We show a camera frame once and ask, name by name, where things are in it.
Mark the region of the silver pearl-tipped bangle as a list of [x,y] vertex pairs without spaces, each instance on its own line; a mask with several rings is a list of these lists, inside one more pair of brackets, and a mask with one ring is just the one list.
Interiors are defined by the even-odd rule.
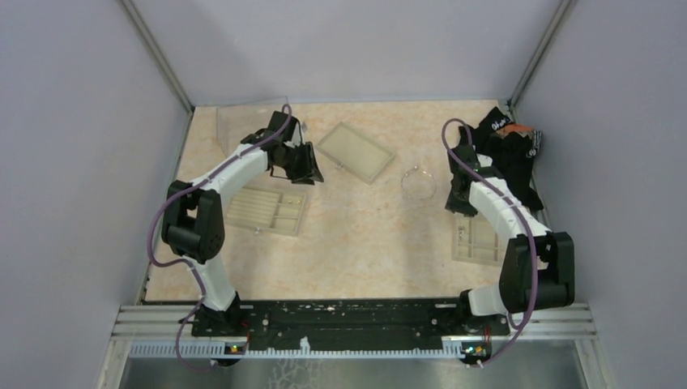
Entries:
[[431,199],[437,190],[433,175],[419,166],[414,166],[403,174],[400,186],[404,198],[417,201]]

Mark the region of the clear acrylic box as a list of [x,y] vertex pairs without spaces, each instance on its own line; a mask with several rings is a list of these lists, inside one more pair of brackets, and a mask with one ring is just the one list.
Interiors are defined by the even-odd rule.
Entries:
[[277,96],[218,107],[216,138],[224,155],[231,156],[242,139],[267,127],[272,113],[287,103],[286,96]]

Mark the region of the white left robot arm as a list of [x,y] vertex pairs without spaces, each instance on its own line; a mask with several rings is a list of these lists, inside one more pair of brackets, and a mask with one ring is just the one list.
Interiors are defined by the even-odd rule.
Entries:
[[176,261],[190,268],[200,288],[201,306],[213,311],[211,325],[225,336],[241,329],[243,314],[233,308],[237,291],[220,257],[224,214],[246,184],[275,168],[296,185],[313,186],[324,180],[314,146],[304,139],[301,123],[288,104],[274,111],[266,127],[247,135],[209,172],[191,182],[173,182],[149,229],[159,231]]

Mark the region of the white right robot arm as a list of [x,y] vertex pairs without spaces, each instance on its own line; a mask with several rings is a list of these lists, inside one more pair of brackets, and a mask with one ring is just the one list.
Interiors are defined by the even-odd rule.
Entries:
[[493,166],[483,166],[471,145],[447,151],[459,212],[483,216],[506,243],[497,283],[472,289],[456,312],[459,329],[478,333],[489,315],[519,314],[574,302],[574,242],[532,216]]

